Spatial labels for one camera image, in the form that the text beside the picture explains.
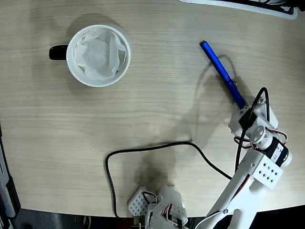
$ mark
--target white mug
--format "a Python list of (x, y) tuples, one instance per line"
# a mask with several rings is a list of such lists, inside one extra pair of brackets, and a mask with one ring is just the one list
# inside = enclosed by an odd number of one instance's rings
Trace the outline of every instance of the white mug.
[[(112, 31), (122, 40), (123, 44), (126, 47), (126, 59), (123, 67), (113, 76), (104, 80), (95, 80), (91, 79), (85, 75), (83, 69), (75, 64), (74, 62), (74, 49), (77, 45), (78, 40), (82, 37), (83, 34), (88, 32), (93, 28), (102, 28), (109, 31)], [(49, 58), (51, 60), (66, 60), (68, 68), (72, 75), (79, 82), (91, 86), (91, 87), (106, 87), (111, 84), (114, 84), (118, 80), (120, 80), (126, 73), (130, 61), (131, 61), (131, 45), (130, 40), (127, 33), (120, 27), (114, 24), (98, 24), (98, 25), (90, 25), (78, 31), (70, 40), (68, 45), (56, 45), (50, 48), (49, 50)]]

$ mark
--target wooden table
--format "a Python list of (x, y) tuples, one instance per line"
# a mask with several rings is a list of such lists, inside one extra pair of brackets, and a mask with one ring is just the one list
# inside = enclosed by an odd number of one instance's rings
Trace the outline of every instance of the wooden table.
[[(262, 86), (289, 134), (291, 165), (261, 210), (305, 204), (305, 14), (294, 21), (178, 0), (11, 0), (0, 8), (0, 121), (23, 208), (113, 216), (103, 167), (114, 150), (192, 139), (230, 175), (237, 144), (232, 101), (199, 47), (208, 40), (243, 95)], [(132, 41), (127, 74), (82, 85), (49, 48), (97, 23)], [(189, 216), (203, 216), (228, 183), (192, 148), (114, 156), (119, 215), (139, 185), (173, 184)]]

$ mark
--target black mug handle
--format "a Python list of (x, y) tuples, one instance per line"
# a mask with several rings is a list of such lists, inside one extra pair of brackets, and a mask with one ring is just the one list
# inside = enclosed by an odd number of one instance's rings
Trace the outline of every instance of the black mug handle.
[(49, 50), (49, 58), (54, 61), (65, 61), (67, 48), (67, 44), (53, 46)]

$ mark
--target white paper towel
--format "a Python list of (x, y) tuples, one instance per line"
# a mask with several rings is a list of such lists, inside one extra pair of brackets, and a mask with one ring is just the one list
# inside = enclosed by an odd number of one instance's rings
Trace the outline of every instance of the white paper towel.
[(94, 80), (113, 77), (126, 59), (126, 47), (112, 31), (92, 29), (77, 42), (74, 61)]

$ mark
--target white robotic arm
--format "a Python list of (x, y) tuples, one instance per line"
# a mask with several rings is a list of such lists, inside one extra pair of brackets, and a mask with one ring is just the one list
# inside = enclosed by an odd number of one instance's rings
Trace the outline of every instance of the white robotic arm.
[[(250, 105), (253, 99), (246, 98), (244, 109), (238, 109), (234, 104), (229, 127), (235, 137), (241, 135), (244, 118), (249, 117)], [(281, 167), (287, 166), (292, 154), (285, 146), (286, 140), (281, 142), (276, 130), (278, 121), (270, 109), (270, 122), (266, 117), (266, 102), (264, 98), (256, 105), (251, 126), (246, 131), (248, 149), (238, 169), (223, 193), (220, 195), (207, 217), (197, 224), (195, 229), (213, 229), (227, 214), (233, 213), (229, 229), (247, 229), (251, 226), (260, 205), (268, 190), (273, 190), (281, 177)], [(182, 198), (174, 187), (164, 186), (158, 197), (148, 195), (151, 204), (144, 204), (143, 209), (134, 208), (143, 201), (142, 193), (148, 192), (140, 187), (129, 203), (129, 209), (145, 211), (146, 229), (186, 229), (186, 209)]]

